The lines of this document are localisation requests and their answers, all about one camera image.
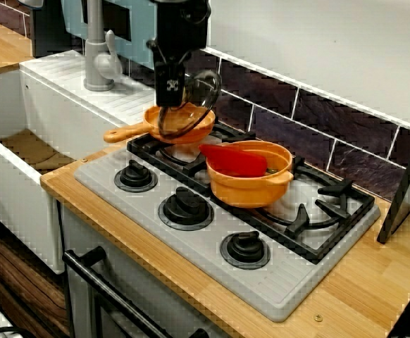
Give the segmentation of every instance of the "white sink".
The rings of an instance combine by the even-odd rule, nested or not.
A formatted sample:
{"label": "white sink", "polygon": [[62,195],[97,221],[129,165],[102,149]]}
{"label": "white sink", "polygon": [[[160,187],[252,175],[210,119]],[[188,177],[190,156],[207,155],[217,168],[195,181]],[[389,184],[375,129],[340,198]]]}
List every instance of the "white sink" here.
{"label": "white sink", "polygon": [[[0,139],[29,129],[74,159],[104,148],[103,133],[142,121],[154,90],[124,77],[109,92],[86,90],[84,56],[70,51],[0,75]],[[56,201],[40,174],[0,143],[0,221],[55,273],[64,271]]]}

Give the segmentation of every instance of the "stovetop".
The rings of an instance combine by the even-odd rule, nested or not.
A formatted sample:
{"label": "stovetop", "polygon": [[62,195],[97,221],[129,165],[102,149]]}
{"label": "stovetop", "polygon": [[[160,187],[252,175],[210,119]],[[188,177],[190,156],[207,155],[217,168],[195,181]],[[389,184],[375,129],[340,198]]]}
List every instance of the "stovetop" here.
{"label": "stovetop", "polygon": [[[202,142],[248,138],[216,123]],[[241,209],[213,196],[197,144],[147,134],[127,148],[82,165],[75,178],[273,321],[284,321],[380,215],[372,196],[299,157],[283,198]],[[123,187],[129,179],[136,188]]]}

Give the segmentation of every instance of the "light blue panel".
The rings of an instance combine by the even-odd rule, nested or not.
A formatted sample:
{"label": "light blue panel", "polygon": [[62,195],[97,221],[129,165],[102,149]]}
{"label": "light blue panel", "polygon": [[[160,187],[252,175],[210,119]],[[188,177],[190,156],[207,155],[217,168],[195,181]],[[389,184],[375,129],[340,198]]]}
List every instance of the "light blue panel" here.
{"label": "light blue panel", "polygon": [[[119,55],[154,69],[153,56],[146,42],[156,35],[156,5],[149,0],[108,0],[130,9],[132,41],[116,37]],[[83,21],[81,0],[61,0],[66,29],[72,35],[87,39],[87,24]]]}

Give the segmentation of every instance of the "faucet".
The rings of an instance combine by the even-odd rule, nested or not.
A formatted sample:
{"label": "faucet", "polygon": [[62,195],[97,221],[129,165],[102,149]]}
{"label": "faucet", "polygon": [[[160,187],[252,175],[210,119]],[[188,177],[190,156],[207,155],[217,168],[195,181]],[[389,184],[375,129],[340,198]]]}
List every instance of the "faucet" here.
{"label": "faucet", "polygon": [[114,87],[113,79],[122,74],[122,64],[116,53],[113,31],[104,33],[102,0],[87,0],[87,18],[84,84],[88,90],[105,92]]}

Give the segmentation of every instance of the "red silicone spatula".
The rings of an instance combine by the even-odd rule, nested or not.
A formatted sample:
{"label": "red silicone spatula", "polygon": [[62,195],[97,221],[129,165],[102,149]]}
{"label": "red silicone spatula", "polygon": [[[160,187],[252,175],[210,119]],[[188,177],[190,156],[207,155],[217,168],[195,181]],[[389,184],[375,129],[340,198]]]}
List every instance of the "red silicone spatula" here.
{"label": "red silicone spatula", "polygon": [[208,159],[211,167],[224,175],[261,177],[268,168],[268,162],[263,156],[229,146],[200,144],[199,150]]}

